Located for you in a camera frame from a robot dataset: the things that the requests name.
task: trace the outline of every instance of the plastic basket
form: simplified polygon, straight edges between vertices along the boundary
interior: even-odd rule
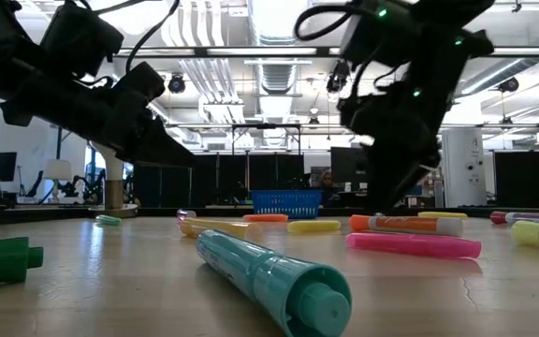
[[[286,214],[291,219],[314,219],[322,199],[320,190],[251,191],[255,214]]]

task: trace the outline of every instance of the ceiling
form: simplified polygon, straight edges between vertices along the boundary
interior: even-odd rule
[[[90,0],[93,8],[107,7],[120,2],[119,0]],[[280,7],[281,3],[288,4],[286,0],[275,0],[276,8],[271,8],[274,12],[268,13],[268,17],[281,17],[280,20],[276,19],[276,25],[286,24],[284,21],[284,13],[286,9]],[[53,0],[21,0],[23,5],[23,11],[18,14],[19,21],[24,26],[28,34],[35,40],[42,38],[44,31],[47,27],[48,21],[54,12],[55,8],[61,4],[62,1]],[[116,13],[119,20],[116,20],[117,25],[123,30],[123,24],[126,22],[132,22],[133,24],[140,24],[142,27],[152,26],[159,18],[163,17],[168,5],[165,5],[162,1],[149,1],[147,3],[153,3],[149,5],[136,5],[129,9],[123,9]],[[314,4],[328,3],[328,1],[314,1]],[[496,46],[531,46],[539,45],[539,1],[521,1],[522,9],[518,13],[512,12],[515,7],[514,2],[497,1],[495,6],[489,11],[481,15],[475,21],[471,22],[466,28],[472,31],[486,29],[488,37],[494,42]],[[180,22],[184,20],[184,3],[182,1],[181,11],[179,13]],[[192,18],[192,31],[195,35],[196,44],[200,45],[202,39],[197,35],[197,3],[192,3],[193,13]],[[212,36],[211,29],[211,16],[210,12],[211,3],[206,4],[207,8],[207,33],[209,37]],[[311,18],[307,29],[317,30],[324,27],[331,22],[334,22],[338,18],[338,15],[320,15]],[[250,18],[248,17],[247,1],[246,0],[225,0],[221,2],[221,33],[222,38],[227,46],[248,46],[254,45],[255,41],[252,38],[250,29]],[[328,34],[325,37],[318,38],[312,43],[308,43],[313,46],[338,46],[342,40],[342,34],[345,25],[336,31]],[[126,47],[134,46],[140,39],[140,35],[124,34],[124,45]],[[166,47],[167,44],[159,33],[155,34],[145,44],[149,47]],[[163,76],[169,77],[172,73],[183,72],[183,63],[181,64],[175,59],[152,59],[145,60],[149,62],[156,70]],[[228,59],[229,69],[231,72],[234,86],[238,93],[239,98],[243,104],[243,117],[247,122],[257,121],[260,122],[266,116],[264,111],[259,107],[259,85],[257,82],[257,76],[255,73],[255,66],[246,66],[244,59],[231,58]],[[318,116],[322,124],[337,125],[339,123],[338,111],[335,108],[335,103],[330,101],[328,94],[325,90],[325,80],[331,69],[333,68],[336,59],[327,58],[314,58],[310,59],[309,65],[298,66],[297,77],[295,80],[295,89],[291,94],[294,94],[295,98],[292,99],[290,106],[290,112],[284,122],[289,123],[308,123],[310,116],[310,109],[317,108],[319,110]],[[463,83],[470,82],[477,79],[477,77],[486,77],[492,72],[492,68],[497,65],[504,66],[505,63],[516,61],[514,59],[476,59],[472,60],[466,66],[462,75],[459,89],[463,88]],[[124,60],[116,59],[113,66],[108,66],[102,70],[103,73],[115,73],[118,76],[123,75]],[[381,65],[371,65],[368,70],[363,74],[360,92],[370,92],[373,90],[373,80],[384,73],[389,68]],[[404,69],[397,71],[394,76],[401,76]],[[444,122],[447,124],[479,124],[479,123],[498,123],[503,118],[503,113],[514,117],[515,123],[539,123],[539,64],[530,67],[515,75],[519,81],[519,89],[512,94],[505,94],[503,99],[499,92],[484,91],[476,95],[466,96],[458,100],[458,104],[447,114]],[[199,124],[209,123],[204,120],[199,113],[199,98],[200,94],[188,79],[186,78],[186,90],[181,94],[170,94],[166,91],[161,97],[157,99],[157,106],[159,109],[169,117],[172,123],[178,124]],[[539,131],[535,128],[516,128],[512,131],[501,129],[489,129],[485,130],[485,139],[491,144],[491,146],[499,146],[496,144],[496,140],[515,140],[525,139],[532,137]],[[334,129],[328,130],[330,134],[345,133],[345,130]],[[215,130],[210,132],[198,132],[202,138],[200,144],[195,146],[197,149],[206,149],[208,143],[221,142],[226,139],[226,136],[222,130]],[[309,131],[309,133],[319,133],[322,136],[315,136],[315,138],[302,139],[307,148],[312,148],[317,144],[318,147],[329,146],[325,141],[319,141],[324,139],[326,133],[324,128],[315,129]],[[184,137],[183,133],[172,133],[173,136]],[[252,139],[263,138],[267,133],[263,132],[249,132]],[[277,137],[285,137],[284,134],[277,135]],[[349,142],[351,136],[341,136],[341,139],[336,137],[337,140],[332,138],[331,143],[339,141],[342,143]],[[501,142],[501,146],[506,146],[504,141]]]

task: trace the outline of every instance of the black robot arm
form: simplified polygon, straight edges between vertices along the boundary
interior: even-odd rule
[[[419,180],[437,168],[437,134],[452,107],[453,94],[470,58],[494,47],[484,31],[462,27],[492,6],[493,0],[354,0],[317,6],[303,12],[295,25],[301,40],[325,35],[349,21],[342,58],[359,67],[352,94],[340,99],[341,124],[375,140],[368,156],[368,208],[392,207]],[[299,28],[313,15],[341,12],[330,26],[304,36]],[[400,81],[374,83],[378,94],[359,95],[361,75],[371,62],[396,68],[408,64]]]
[[[28,126],[36,116],[115,150],[127,162],[192,166],[193,155],[147,108],[165,90],[148,64],[131,69],[113,87],[80,82],[86,74],[95,77],[120,50],[120,32],[66,0],[37,45],[14,16],[21,8],[0,0],[0,107],[6,123]]]

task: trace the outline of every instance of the ceiling duct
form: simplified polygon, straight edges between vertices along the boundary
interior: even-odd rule
[[[539,38],[534,40],[532,45],[539,46]],[[539,58],[523,58],[501,61],[463,83],[461,96],[473,95],[487,90],[505,80],[512,78],[522,71],[536,66],[537,64],[539,64]]]
[[[310,0],[248,0],[249,27],[253,42],[257,46],[293,46],[297,40],[293,27],[299,14],[311,6]],[[289,65],[256,66],[259,109],[264,118],[286,119],[292,108],[292,92],[297,79],[298,66]]]

